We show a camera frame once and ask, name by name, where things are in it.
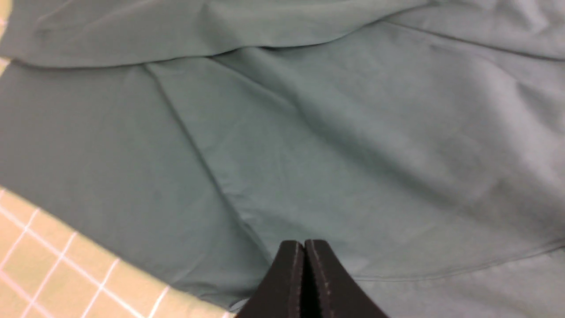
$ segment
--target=green cloth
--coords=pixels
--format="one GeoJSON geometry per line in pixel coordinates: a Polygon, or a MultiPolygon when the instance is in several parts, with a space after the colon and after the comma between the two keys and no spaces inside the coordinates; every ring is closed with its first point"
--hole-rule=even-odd
{"type": "Polygon", "coordinates": [[[229,307],[321,238],[393,317],[565,312],[560,1],[35,2],[0,183],[124,259],[229,307]]]}

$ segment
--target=seam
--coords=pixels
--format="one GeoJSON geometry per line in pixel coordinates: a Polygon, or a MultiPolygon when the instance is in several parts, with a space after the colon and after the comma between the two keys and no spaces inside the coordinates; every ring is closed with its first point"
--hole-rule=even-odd
{"type": "Polygon", "coordinates": [[[545,60],[548,60],[548,61],[555,61],[555,62],[564,62],[565,61],[564,58],[555,58],[555,57],[549,57],[549,56],[539,55],[539,54],[532,54],[532,53],[526,53],[526,52],[520,52],[520,51],[512,51],[510,49],[505,49],[505,48],[500,48],[498,46],[492,46],[492,45],[482,44],[482,43],[479,43],[479,42],[465,40],[465,39],[462,39],[462,38],[449,36],[449,35],[445,35],[445,34],[442,34],[442,33],[432,32],[432,31],[420,29],[420,28],[417,28],[417,27],[411,27],[409,25],[404,25],[404,24],[397,23],[397,22],[391,22],[391,21],[388,21],[388,20],[380,21],[380,23],[390,24],[390,25],[393,25],[393,26],[398,27],[398,28],[409,29],[409,30],[414,31],[414,32],[424,33],[424,34],[428,34],[428,35],[432,35],[432,36],[435,36],[435,37],[444,38],[444,39],[452,40],[452,41],[456,41],[456,42],[462,42],[462,43],[467,43],[467,44],[471,44],[471,45],[476,45],[476,46],[480,46],[480,47],[483,47],[483,48],[492,49],[492,50],[495,50],[495,51],[500,51],[500,52],[514,54],[514,55],[520,55],[522,57],[545,59],[545,60]]]}
{"type": "Polygon", "coordinates": [[[509,263],[513,263],[520,260],[531,259],[534,257],[538,257],[541,255],[549,254],[551,252],[560,250],[565,248],[565,238],[560,238],[554,240],[548,244],[542,245],[541,247],[533,249],[530,254],[525,256],[515,256],[509,257],[504,260],[500,261],[491,261],[484,265],[464,268],[464,269],[454,269],[450,270],[445,273],[435,274],[435,275],[427,275],[427,276],[420,276],[420,277],[401,277],[401,276],[355,276],[353,277],[356,281],[363,281],[363,282],[416,282],[416,281],[430,281],[430,280],[440,280],[443,278],[458,276],[461,274],[470,274],[474,272],[479,272],[481,270],[486,270],[489,268],[494,268],[498,266],[503,266],[509,263]]]}

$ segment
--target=teal fabric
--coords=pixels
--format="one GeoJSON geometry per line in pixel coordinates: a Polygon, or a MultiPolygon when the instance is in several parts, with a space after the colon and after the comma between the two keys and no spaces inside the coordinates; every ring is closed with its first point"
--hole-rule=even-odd
{"type": "Polygon", "coordinates": [[[393,317],[565,312],[559,1],[35,2],[0,183],[126,260],[230,307],[321,238],[393,317]]]}

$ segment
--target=black object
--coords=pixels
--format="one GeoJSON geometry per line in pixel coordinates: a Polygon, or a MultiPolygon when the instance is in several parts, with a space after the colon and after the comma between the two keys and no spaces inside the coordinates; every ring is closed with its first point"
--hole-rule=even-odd
{"type": "Polygon", "coordinates": [[[388,318],[341,265],[328,242],[284,241],[237,318],[388,318]]]}

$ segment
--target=white grid lines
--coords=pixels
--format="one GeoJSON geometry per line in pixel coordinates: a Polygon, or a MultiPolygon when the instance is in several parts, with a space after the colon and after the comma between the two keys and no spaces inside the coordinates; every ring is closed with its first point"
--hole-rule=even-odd
{"type": "MultiPolygon", "coordinates": [[[[5,194],[6,190],[2,190],[0,191],[0,198],[5,194]]],[[[12,221],[17,227],[21,228],[22,230],[24,230],[27,225],[24,224],[23,222],[21,222],[20,220],[18,220],[12,213],[10,213],[8,210],[6,210],[6,208],[4,208],[3,206],[0,205],[0,214],[4,215],[7,219],[9,219],[10,221],[12,221]]],[[[65,251],[59,251],[56,247],[54,247],[53,245],[51,245],[51,243],[47,242],[46,240],[44,240],[44,238],[42,238],[39,234],[37,234],[35,231],[33,231],[32,229],[28,228],[27,230],[27,234],[29,234],[30,236],[34,237],[34,239],[36,239],[39,243],[41,243],[43,246],[45,246],[49,251],[51,251],[53,254],[55,254],[55,256],[58,257],[58,261],[56,264],[58,264],[60,261],[66,263],[68,266],[70,266],[71,268],[73,268],[76,272],[78,272],[79,274],[81,274],[82,276],[84,276],[87,280],[89,280],[91,283],[93,283],[96,287],[98,287],[102,292],[106,293],[106,295],[108,295],[110,298],[112,298],[116,303],[119,303],[122,307],[124,307],[127,311],[129,311],[133,316],[135,316],[136,318],[145,318],[142,314],[140,314],[137,310],[135,310],[132,306],[130,306],[128,303],[126,303],[122,298],[120,298],[119,296],[117,296],[116,294],[114,294],[112,291],[106,289],[104,286],[102,286],[101,282],[99,282],[98,280],[96,280],[94,277],[92,277],[92,275],[90,275],[87,271],[85,271],[82,267],[80,267],[79,265],[77,265],[74,261],[70,260],[69,258],[67,258],[64,255],[65,251]]],[[[31,301],[33,300],[29,295],[27,295],[27,293],[25,293],[25,291],[23,291],[23,289],[21,287],[19,287],[12,279],[9,278],[8,275],[6,275],[5,273],[3,273],[2,271],[0,271],[0,278],[4,281],[7,281],[6,283],[8,285],[10,285],[12,288],[17,287],[18,289],[15,290],[22,298],[24,298],[27,301],[31,301]]],[[[47,310],[45,310],[43,307],[39,306],[37,303],[33,303],[31,306],[36,307],[39,311],[41,311],[47,318],[53,318],[53,316],[47,312],[47,310]]]]}
{"type": "Polygon", "coordinates": [[[32,300],[29,302],[28,307],[26,307],[24,312],[21,314],[21,318],[25,318],[25,316],[28,314],[28,312],[32,308],[32,306],[35,305],[35,303],[37,301],[37,297],[39,297],[39,295],[43,291],[43,288],[47,284],[47,281],[49,281],[49,278],[51,277],[51,275],[53,275],[53,272],[56,270],[59,263],[61,263],[61,261],[63,260],[63,256],[65,255],[65,253],[67,252],[67,250],[71,246],[71,243],[75,239],[75,236],[76,236],[76,232],[73,232],[73,234],[71,235],[71,237],[67,241],[67,244],[65,245],[65,248],[63,249],[63,252],[59,255],[55,264],[53,264],[53,266],[51,266],[51,268],[49,269],[49,272],[47,273],[47,275],[45,275],[45,278],[43,279],[43,281],[39,285],[39,288],[37,289],[32,300]]]}
{"type": "MultiPolygon", "coordinates": [[[[7,193],[7,190],[0,188],[0,199],[6,193],[7,193]]],[[[111,264],[110,268],[106,272],[106,275],[105,275],[103,281],[102,282],[98,281],[91,274],[89,274],[86,270],[84,270],[81,266],[76,264],[73,260],[69,259],[65,255],[65,253],[67,252],[67,250],[71,246],[71,243],[73,242],[74,237],[77,235],[77,232],[74,232],[71,235],[71,237],[67,241],[67,244],[65,245],[65,248],[63,249],[63,251],[60,251],[58,248],[54,247],[51,243],[49,243],[43,237],[41,237],[37,232],[35,232],[33,229],[31,229],[31,224],[32,224],[33,220],[36,218],[36,215],[38,215],[39,213],[41,213],[41,210],[39,208],[37,208],[33,212],[30,220],[25,224],[0,204],[0,214],[3,215],[4,217],[6,217],[8,220],[10,220],[17,227],[22,229],[22,233],[17,238],[17,240],[13,243],[13,245],[11,246],[9,251],[6,253],[6,255],[3,257],[3,259],[0,263],[0,280],[4,281],[6,285],[8,285],[10,288],[13,289],[14,292],[17,293],[17,295],[19,295],[22,299],[24,299],[28,302],[28,305],[27,305],[25,311],[23,312],[21,318],[25,318],[26,315],[29,314],[29,311],[31,310],[31,308],[35,308],[37,311],[42,313],[46,318],[57,318],[57,317],[54,317],[53,314],[50,313],[48,310],[46,310],[45,307],[43,307],[39,303],[37,303],[36,300],[37,300],[38,296],[40,295],[41,291],[43,290],[44,286],[46,285],[47,281],[49,280],[50,276],[52,275],[52,273],[55,271],[55,269],[57,268],[57,266],[59,266],[59,264],[61,262],[65,263],[66,265],[68,265],[69,267],[74,269],[78,274],[85,277],[88,281],[90,281],[94,286],[96,286],[98,288],[94,297],[92,298],[92,300],[90,301],[90,303],[88,304],[88,306],[86,307],[86,309],[84,310],[84,312],[82,313],[80,318],[85,318],[88,315],[88,312],[90,311],[90,309],[94,305],[95,301],[99,298],[100,293],[105,293],[112,300],[114,300],[116,303],[120,304],[123,308],[125,308],[135,318],[153,318],[154,317],[154,315],[157,312],[162,300],[167,295],[167,293],[170,289],[170,286],[166,286],[163,289],[163,291],[161,292],[161,294],[159,295],[159,297],[155,301],[155,303],[154,303],[154,305],[151,309],[151,312],[149,313],[149,315],[147,317],[145,317],[144,315],[140,314],[137,310],[135,310],[131,305],[129,305],[126,301],[124,301],[121,297],[119,297],[118,295],[113,293],[111,290],[107,289],[106,286],[105,286],[107,280],[110,278],[112,271],[114,270],[116,265],[120,262],[120,259],[116,259],[111,264]],[[55,264],[51,267],[51,269],[47,273],[47,276],[44,278],[44,280],[40,284],[40,286],[39,286],[37,292],[34,294],[34,296],[30,296],[27,292],[25,292],[25,290],[21,286],[19,286],[14,280],[12,280],[12,278],[10,278],[2,270],[3,266],[6,264],[6,262],[8,261],[10,256],[12,255],[16,246],[19,244],[19,242],[22,240],[22,238],[26,234],[29,235],[30,237],[34,238],[38,243],[43,245],[45,248],[47,248],[47,250],[49,250],[51,253],[53,253],[57,257],[57,261],[55,262],[55,264]]],[[[226,312],[223,315],[223,318],[230,318],[230,317],[231,317],[231,314],[229,312],[226,312]]]]}
{"type": "Polygon", "coordinates": [[[98,290],[96,291],[96,294],[94,294],[94,296],[92,297],[92,300],[90,301],[90,303],[88,304],[88,306],[86,307],[86,309],[84,310],[84,312],[82,313],[82,315],[80,316],[81,318],[86,317],[86,314],[90,311],[90,309],[92,308],[92,305],[94,305],[94,302],[96,301],[96,299],[98,298],[98,295],[100,295],[100,292],[102,291],[102,289],[104,288],[104,285],[106,284],[106,282],[108,281],[108,278],[110,278],[110,274],[112,273],[112,270],[114,270],[114,267],[116,267],[116,265],[120,262],[120,259],[116,259],[112,265],[110,266],[110,269],[108,270],[108,272],[106,272],[106,276],[104,277],[104,280],[102,281],[102,283],[100,284],[100,287],[98,288],[98,290]]]}
{"type": "Polygon", "coordinates": [[[163,291],[159,295],[159,298],[157,298],[157,300],[155,301],[155,304],[153,305],[153,308],[151,309],[151,312],[149,313],[149,316],[147,316],[147,318],[153,318],[153,316],[155,315],[155,313],[157,311],[157,308],[159,308],[159,305],[161,304],[161,301],[163,300],[163,298],[165,297],[165,295],[169,291],[169,288],[170,287],[167,286],[163,289],[163,291]]]}
{"type": "MultiPolygon", "coordinates": [[[[31,303],[32,298],[31,296],[28,295],[28,293],[26,293],[21,287],[20,285],[18,285],[16,282],[14,282],[8,275],[6,275],[4,272],[0,271],[0,280],[4,281],[4,283],[6,285],[8,285],[10,288],[12,288],[12,290],[14,292],[16,292],[16,294],[19,297],[22,297],[24,300],[26,300],[28,303],[31,303]]],[[[35,307],[35,309],[37,309],[37,311],[39,311],[40,313],[42,313],[46,318],[54,318],[53,315],[47,311],[43,306],[41,306],[38,303],[34,303],[33,306],[35,307]]]]}
{"type": "Polygon", "coordinates": [[[21,232],[20,236],[17,238],[16,242],[14,242],[12,244],[12,247],[10,247],[10,249],[8,250],[8,252],[6,252],[6,255],[4,256],[4,259],[2,260],[2,262],[0,262],[0,270],[2,270],[4,268],[4,265],[6,265],[6,262],[8,261],[8,259],[10,258],[10,256],[12,255],[12,253],[14,252],[14,250],[16,249],[16,246],[18,246],[18,243],[20,243],[21,239],[24,238],[25,233],[28,232],[29,226],[32,224],[33,219],[35,218],[35,216],[39,213],[39,209],[36,209],[35,211],[33,211],[33,214],[31,216],[31,218],[29,218],[28,223],[25,225],[24,230],[21,232]]]}

